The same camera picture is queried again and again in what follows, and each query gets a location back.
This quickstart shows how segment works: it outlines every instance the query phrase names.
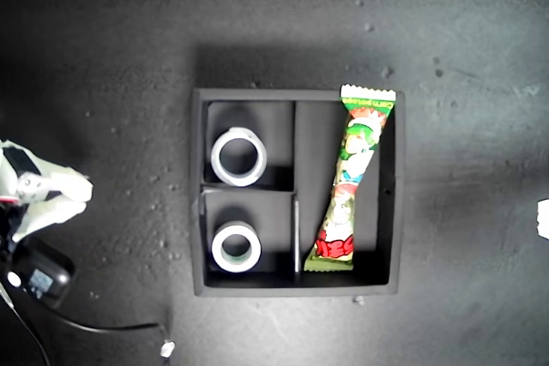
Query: white object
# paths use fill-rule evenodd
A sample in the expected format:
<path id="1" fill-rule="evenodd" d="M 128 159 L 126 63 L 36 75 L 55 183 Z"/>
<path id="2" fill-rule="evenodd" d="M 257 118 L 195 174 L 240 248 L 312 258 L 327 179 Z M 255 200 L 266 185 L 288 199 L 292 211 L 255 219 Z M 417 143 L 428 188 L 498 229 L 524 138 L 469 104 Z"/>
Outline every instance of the white object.
<path id="1" fill-rule="evenodd" d="M 16 151 L 23 161 L 12 165 L 7 151 Z M 0 141 L 0 201 L 19 207 L 27 205 L 21 225 L 12 234 L 14 243 L 82 213 L 93 190 L 87 177 L 74 169 L 47 162 L 11 141 Z"/>
<path id="2" fill-rule="evenodd" d="M 160 349 L 160 355 L 164 359 L 167 359 L 172 355 L 174 349 L 175 349 L 175 343 L 167 340 L 166 342 L 164 342 L 164 344 L 162 345 L 162 348 Z"/>
<path id="3" fill-rule="evenodd" d="M 549 239 L 549 199 L 538 201 L 538 234 Z"/>
<path id="4" fill-rule="evenodd" d="M 223 249 L 223 243 L 230 236 L 243 236 L 250 243 L 250 247 L 240 256 L 229 255 Z M 231 273 L 242 273 L 252 269 L 261 256 L 261 243 L 256 231 L 245 222 L 235 221 L 223 225 L 215 234 L 212 242 L 212 255 L 215 262 L 223 270 Z"/>
<path id="5" fill-rule="evenodd" d="M 229 142 L 237 139 L 244 139 L 248 141 L 257 151 L 256 163 L 254 166 L 241 175 L 231 173 L 221 164 L 220 155 L 223 147 Z M 212 168 L 214 169 L 215 175 L 224 183 L 230 184 L 231 186 L 250 186 L 251 184 L 257 182 L 257 179 L 265 172 L 265 167 L 267 167 L 267 151 L 265 146 L 259 140 L 257 135 L 247 128 L 230 128 L 227 132 L 219 137 L 215 141 L 214 146 L 212 147 L 211 155 Z"/>
<path id="6" fill-rule="evenodd" d="M 21 287 L 23 283 L 21 282 L 21 278 L 19 277 L 19 275 L 15 272 L 8 272 L 8 282 L 15 288 Z"/>

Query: cartoon character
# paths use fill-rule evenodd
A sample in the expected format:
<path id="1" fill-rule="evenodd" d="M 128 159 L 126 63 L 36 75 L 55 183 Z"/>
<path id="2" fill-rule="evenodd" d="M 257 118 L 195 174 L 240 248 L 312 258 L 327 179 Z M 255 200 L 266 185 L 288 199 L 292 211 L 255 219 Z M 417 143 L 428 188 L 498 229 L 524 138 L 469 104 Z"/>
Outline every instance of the cartoon character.
<path id="1" fill-rule="evenodd" d="M 330 242 L 353 234 L 354 194 L 357 186 L 353 184 L 338 184 L 330 202 L 329 213 L 323 222 L 325 237 Z"/>
<path id="2" fill-rule="evenodd" d="M 353 252 L 354 184 L 338 184 L 317 239 L 317 255 L 343 260 Z"/>
<path id="3" fill-rule="evenodd" d="M 346 139 L 341 144 L 338 182 L 359 184 L 379 142 L 382 124 L 383 119 L 379 118 L 377 111 L 349 122 Z"/>

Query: snack package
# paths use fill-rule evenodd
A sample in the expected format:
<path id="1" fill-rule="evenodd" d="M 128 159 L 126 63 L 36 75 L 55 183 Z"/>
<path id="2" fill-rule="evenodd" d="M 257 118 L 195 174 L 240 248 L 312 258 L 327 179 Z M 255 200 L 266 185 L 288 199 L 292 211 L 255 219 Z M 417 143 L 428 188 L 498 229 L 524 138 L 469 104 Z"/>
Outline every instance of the snack package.
<path id="1" fill-rule="evenodd" d="M 305 271 L 353 269 L 354 196 L 377 148 L 396 93 L 365 87 L 341 87 L 349 120 L 337 160 L 331 201 Z"/>

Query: white tape roll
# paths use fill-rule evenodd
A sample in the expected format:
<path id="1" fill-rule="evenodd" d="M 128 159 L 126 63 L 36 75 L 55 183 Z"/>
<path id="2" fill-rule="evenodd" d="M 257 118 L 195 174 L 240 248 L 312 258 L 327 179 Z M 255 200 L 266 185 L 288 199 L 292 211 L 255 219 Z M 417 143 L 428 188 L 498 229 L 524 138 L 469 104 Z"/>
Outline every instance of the white tape roll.
<path id="1" fill-rule="evenodd" d="M 244 139 L 248 141 L 257 151 L 257 159 L 254 166 L 241 175 L 231 173 L 221 164 L 220 156 L 221 150 L 229 142 L 236 139 Z M 249 129 L 246 128 L 230 128 L 227 132 L 219 137 L 212 147 L 212 156 L 211 156 L 212 168 L 214 169 L 215 175 L 226 184 L 231 186 L 250 186 L 251 184 L 257 182 L 257 179 L 261 177 L 267 167 L 267 151 L 263 142 L 259 140 L 257 135 Z"/>
<path id="2" fill-rule="evenodd" d="M 240 235 L 246 238 L 250 247 L 240 256 L 229 255 L 223 249 L 223 243 L 230 237 Z M 212 242 L 212 255 L 215 262 L 231 273 L 242 273 L 252 269 L 261 256 L 261 243 L 253 228 L 245 222 L 229 222 L 215 233 Z"/>

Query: gray concrete floor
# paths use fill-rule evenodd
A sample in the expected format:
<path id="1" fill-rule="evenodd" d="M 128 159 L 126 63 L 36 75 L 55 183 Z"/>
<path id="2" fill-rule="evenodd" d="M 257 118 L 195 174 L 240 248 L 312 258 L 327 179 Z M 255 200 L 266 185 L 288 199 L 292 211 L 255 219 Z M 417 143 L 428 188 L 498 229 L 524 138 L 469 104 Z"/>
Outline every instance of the gray concrete floor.
<path id="1" fill-rule="evenodd" d="M 535 218 L 549 196 L 549 0 L 1 5 L 0 135 L 96 185 L 84 215 L 42 235 L 80 268 L 64 313 L 105 325 L 172 316 L 176 365 L 549 362 L 549 243 Z M 407 94 L 397 295 L 194 297 L 190 91 L 252 82 Z M 2 365 L 40 364 L 0 316 Z M 153 333 L 41 326 L 55 364 L 158 364 Z"/>

